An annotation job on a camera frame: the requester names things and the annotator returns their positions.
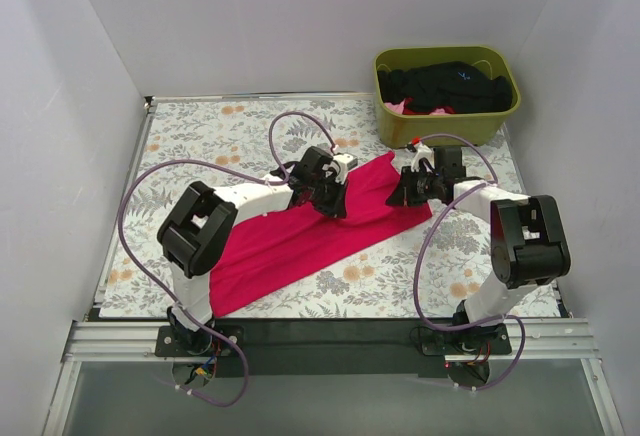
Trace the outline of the magenta t shirt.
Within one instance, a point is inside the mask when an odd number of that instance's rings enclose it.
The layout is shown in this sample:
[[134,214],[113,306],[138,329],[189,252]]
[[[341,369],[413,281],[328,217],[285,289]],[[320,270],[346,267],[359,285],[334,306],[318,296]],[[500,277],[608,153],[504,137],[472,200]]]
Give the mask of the magenta t shirt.
[[235,226],[210,273],[214,315],[227,316],[431,219],[427,204],[386,204],[400,179],[393,159],[388,152],[349,174],[344,219],[325,217],[307,204]]

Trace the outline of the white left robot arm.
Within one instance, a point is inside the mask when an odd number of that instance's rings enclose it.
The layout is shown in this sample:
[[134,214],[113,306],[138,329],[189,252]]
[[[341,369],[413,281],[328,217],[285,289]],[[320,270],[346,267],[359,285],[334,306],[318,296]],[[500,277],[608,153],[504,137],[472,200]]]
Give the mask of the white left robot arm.
[[344,219],[348,175],[357,165],[351,154],[312,146],[300,160],[255,181],[223,187],[196,181],[188,186],[157,233],[178,299],[168,309],[171,334],[183,350],[200,356],[212,346],[209,275],[233,229],[259,216],[304,209],[322,222]]

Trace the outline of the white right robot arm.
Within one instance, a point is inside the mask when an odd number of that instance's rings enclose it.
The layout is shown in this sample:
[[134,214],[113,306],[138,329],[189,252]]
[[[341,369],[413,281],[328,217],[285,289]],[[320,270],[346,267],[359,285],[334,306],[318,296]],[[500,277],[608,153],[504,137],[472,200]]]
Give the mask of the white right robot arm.
[[386,203],[418,207],[431,200],[489,225],[492,270],[457,307],[450,324],[424,321],[410,337],[425,355],[460,354],[473,360],[511,350],[506,316],[527,295],[566,275],[571,258],[555,199],[506,191],[470,176],[457,146],[408,145],[413,158]]

